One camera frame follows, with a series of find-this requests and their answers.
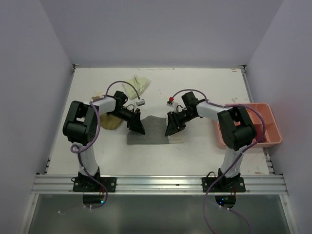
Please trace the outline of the grey and cream underwear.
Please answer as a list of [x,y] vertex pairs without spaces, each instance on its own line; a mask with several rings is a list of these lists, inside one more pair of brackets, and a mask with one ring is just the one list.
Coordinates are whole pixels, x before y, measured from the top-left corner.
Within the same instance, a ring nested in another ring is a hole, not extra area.
[[141,122],[145,129],[145,135],[129,132],[127,134],[128,145],[164,145],[185,142],[185,135],[183,133],[165,136],[168,125],[167,118],[147,116]]

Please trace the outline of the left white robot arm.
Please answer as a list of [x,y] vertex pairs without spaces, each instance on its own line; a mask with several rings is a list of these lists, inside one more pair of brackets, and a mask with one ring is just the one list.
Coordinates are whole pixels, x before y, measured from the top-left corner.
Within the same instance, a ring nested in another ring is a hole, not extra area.
[[70,151],[78,156],[79,175],[86,176],[84,186],[94,192],[101,187],[99,166],[95,160],[93,144],[100,132],[100,116],[112,115],[127,123],[127,128],[145,135],[140,120],[140,110],[128,110],[124,104],[128,97],[122,91],[112,96],[100,97],[89,103],[73,101],[62,128],[63,135],[72,143]]

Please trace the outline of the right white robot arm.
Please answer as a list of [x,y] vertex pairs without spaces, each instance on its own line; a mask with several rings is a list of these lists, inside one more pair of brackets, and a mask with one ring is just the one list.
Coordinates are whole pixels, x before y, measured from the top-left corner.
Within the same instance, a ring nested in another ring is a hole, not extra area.
[[234,181],[240,177],[243,154],[257,144],[256,128],[245,105],[220,105],[211,103],[207,97],[199,100],[195,89],[183,89],[181,96],[185,107],[181,111],[167,113],[168,125],[165,136],[171,136],[185,129],[186,123],[197,118],[208,118],[219,123],[226,151],[223,163],[218,170],[217,185],[222,191],[229,191]]

